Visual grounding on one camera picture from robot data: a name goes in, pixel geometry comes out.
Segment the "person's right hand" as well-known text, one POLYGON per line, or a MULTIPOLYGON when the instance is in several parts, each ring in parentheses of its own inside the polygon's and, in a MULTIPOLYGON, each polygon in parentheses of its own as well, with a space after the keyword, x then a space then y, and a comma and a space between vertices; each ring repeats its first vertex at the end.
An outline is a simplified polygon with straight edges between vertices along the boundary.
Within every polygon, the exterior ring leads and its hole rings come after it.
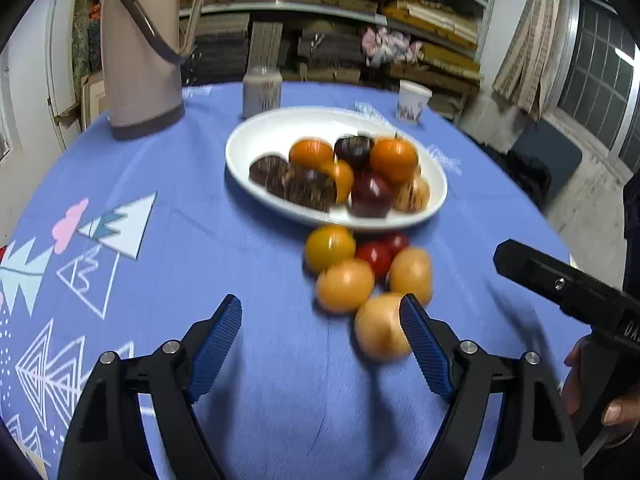
POLYGON ((584 427, 593 434, 608 427, 626 436, 638 426, 638 352, 590 335, 576 342, 564 364, 570 371, 561 398, 578 434, 584 427))

